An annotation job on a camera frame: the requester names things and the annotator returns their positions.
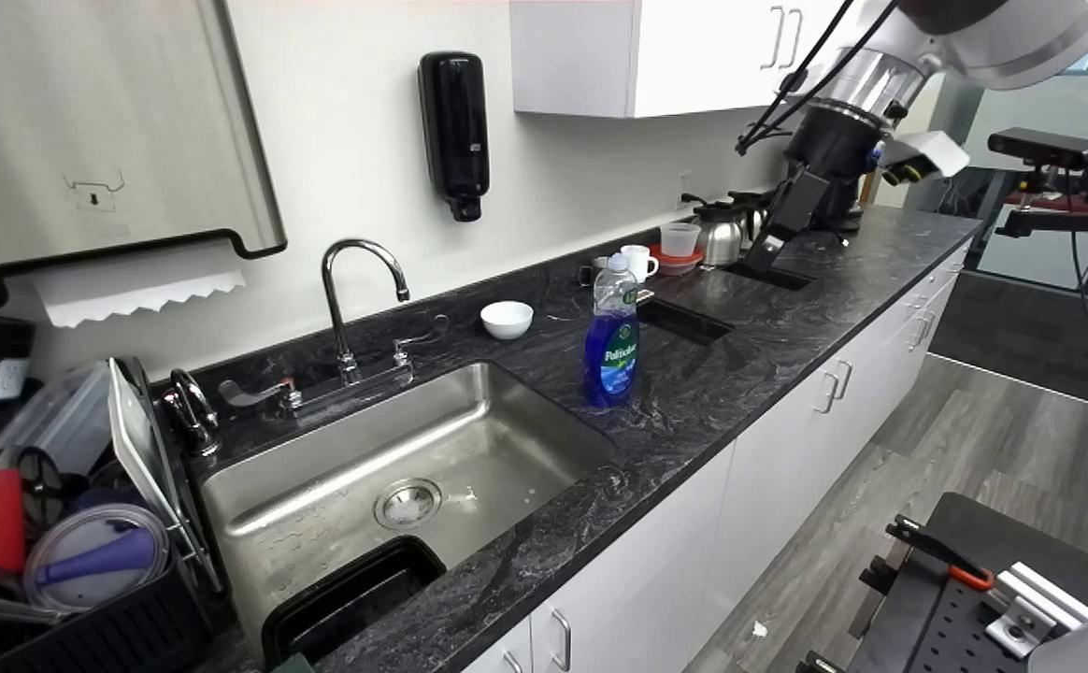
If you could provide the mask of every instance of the stainless steel sink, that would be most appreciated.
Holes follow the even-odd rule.
[[[476,361],[201,481],[243,637],[395,535],[460,564],[594,470],[605,436]]]

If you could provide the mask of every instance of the cup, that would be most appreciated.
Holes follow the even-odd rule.
[[[646,284],[646,275],[658,273],[658,257],[650,257],[650,247],[641,242],[620,247],[620,260],[636,284]]]
[[[700,225],[661,225],[661,257],[691,257]]]

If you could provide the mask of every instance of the sink drain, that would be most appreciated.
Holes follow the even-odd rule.
[[[373,500],[373,516],[381,528],[395,531],[395,528],[422,523],[428,516],[438,511],[438,505],[443,505],[438,481],[400,478]]]

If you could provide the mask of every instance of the dish soap bottle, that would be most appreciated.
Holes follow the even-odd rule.
[[[590,406],[629,402],[631,381],[641,375],[641,284],[629,260],[602,257],[590,289],[590,328],[585,336],[585,397]]]

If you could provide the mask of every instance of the white bowl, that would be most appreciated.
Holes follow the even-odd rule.
[[[531,333],[535,305],[531,303],[515,303],[515,299],[489,303],[489,305],[480,309],[480,320],[481,320],[481,328],[489,328],[489,336],[515,340],[515,336]]]

